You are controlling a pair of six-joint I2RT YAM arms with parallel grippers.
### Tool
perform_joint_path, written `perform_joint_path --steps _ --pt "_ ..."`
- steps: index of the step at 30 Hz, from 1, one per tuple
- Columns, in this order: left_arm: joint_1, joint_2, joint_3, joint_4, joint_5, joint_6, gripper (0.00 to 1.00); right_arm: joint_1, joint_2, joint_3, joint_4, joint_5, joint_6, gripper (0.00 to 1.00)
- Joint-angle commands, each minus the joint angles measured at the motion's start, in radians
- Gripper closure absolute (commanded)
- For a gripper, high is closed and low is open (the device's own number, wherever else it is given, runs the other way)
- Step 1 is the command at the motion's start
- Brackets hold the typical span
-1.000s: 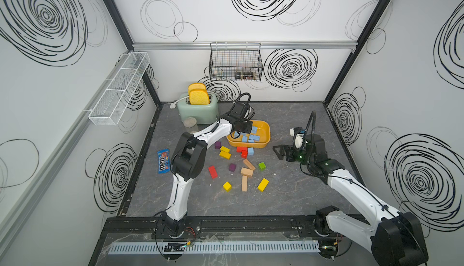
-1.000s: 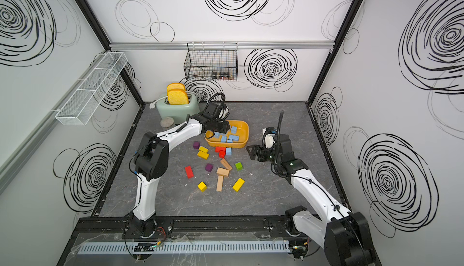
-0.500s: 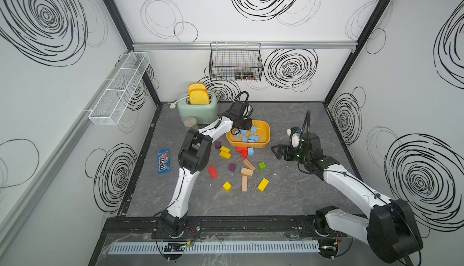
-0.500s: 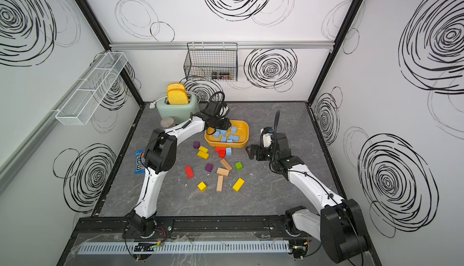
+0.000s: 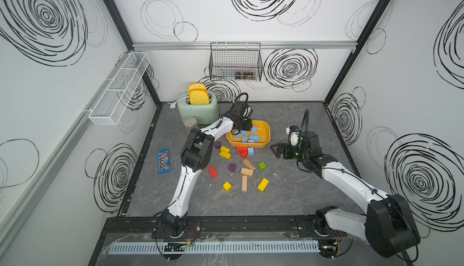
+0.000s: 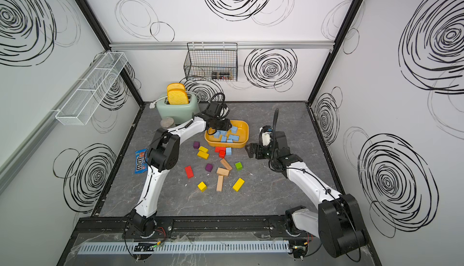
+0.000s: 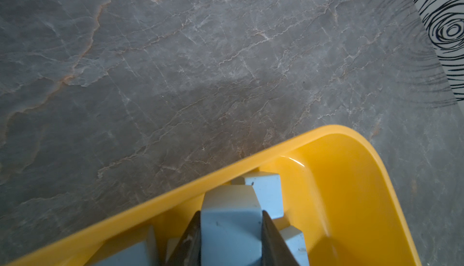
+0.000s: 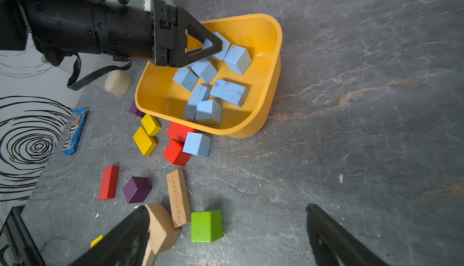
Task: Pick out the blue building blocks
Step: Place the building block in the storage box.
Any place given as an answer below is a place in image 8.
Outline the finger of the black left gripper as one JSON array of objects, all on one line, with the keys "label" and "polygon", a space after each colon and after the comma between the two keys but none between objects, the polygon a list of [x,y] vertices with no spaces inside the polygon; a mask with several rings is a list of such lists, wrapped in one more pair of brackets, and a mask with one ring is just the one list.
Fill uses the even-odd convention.
[{"label": "finger of the black left gripper", "polygon": [[186,65],[195,63],[200,59],[209,57],[222,50],[221,46],[211,46],[204,50],[193,49],[188,51],[186,48],[176,50],[174,53],[174,67],[184,67]]},{"label": "finger of the black left gripper", "polygon": [[201,43],[208,40],[211,42],[211,46],[221,46],[222,48],[222,40],[180,6],[177,7],[177,24],[178,47],[187,48],[187,36],[190,35]]}]

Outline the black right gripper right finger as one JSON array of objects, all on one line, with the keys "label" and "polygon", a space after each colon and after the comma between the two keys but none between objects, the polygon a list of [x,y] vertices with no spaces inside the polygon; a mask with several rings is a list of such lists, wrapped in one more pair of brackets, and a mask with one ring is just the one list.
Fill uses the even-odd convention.
[{"label": "black right gripper right finger", "polygon": [[385,266],[387,263],[316,204],[308,204],[307,232],[318,266]]}]

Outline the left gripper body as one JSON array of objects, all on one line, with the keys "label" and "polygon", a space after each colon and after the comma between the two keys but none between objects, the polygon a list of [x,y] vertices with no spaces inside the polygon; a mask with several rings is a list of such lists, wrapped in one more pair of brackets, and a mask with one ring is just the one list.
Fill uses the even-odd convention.
[{"label": "left gripper body", "polygon": [[180,6],[152,0],[152,63],[161,67],[184,67],[187,58],[187,11]]}]

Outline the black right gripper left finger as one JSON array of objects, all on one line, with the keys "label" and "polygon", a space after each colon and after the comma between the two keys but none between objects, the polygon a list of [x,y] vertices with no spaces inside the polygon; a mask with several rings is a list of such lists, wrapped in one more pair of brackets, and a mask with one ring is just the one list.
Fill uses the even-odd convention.
[{"label": "black right gripper left finger", "polygon": [[73,266],[141,266],[149,240],[150,216],[135,209],[99,243],[77,258]]}]

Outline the blue long block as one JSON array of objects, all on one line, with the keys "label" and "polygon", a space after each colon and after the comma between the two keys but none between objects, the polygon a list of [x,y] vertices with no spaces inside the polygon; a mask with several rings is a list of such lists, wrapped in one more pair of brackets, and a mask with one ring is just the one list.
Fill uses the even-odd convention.
[{"label": "blue long block", "polygon": [[210,91],[213,97],[239,108],[244,105],[248,93],[249,89],[245,86],[222,79],[217,79]]}]

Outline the yellow plastic tub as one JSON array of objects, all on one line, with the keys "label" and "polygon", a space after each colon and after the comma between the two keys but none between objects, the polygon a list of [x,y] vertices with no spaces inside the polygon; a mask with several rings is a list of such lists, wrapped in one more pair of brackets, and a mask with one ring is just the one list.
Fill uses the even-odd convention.
[{"label": "yellow plastic tub", "polygon": [[249,90],[244,105],[222,104],[222,122],[205,126],[184,117],[191,92],[174,82],[176,68],[148,62],[135,91],[135,103],[146,114],[218,136],[245,139],[256,134],[266,122],[281,72],[280,50],[283,33],[278,21],[266,14],[250,14],[203,21],[232,44],[245,47],[251,65],[244,75],[229,70],[223,62],[212,63],[217,78],[240,84]]}]

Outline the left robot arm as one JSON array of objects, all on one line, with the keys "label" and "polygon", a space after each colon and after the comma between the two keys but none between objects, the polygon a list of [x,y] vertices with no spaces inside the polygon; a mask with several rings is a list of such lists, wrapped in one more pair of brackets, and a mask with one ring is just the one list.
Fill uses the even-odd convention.
[{"label": "left robot arm", "polygon": [[1,49],[23,51],[29,38],[55,66],[89,53],[184,67],[222,49],[185,9],[162,0],[1,0]]}]

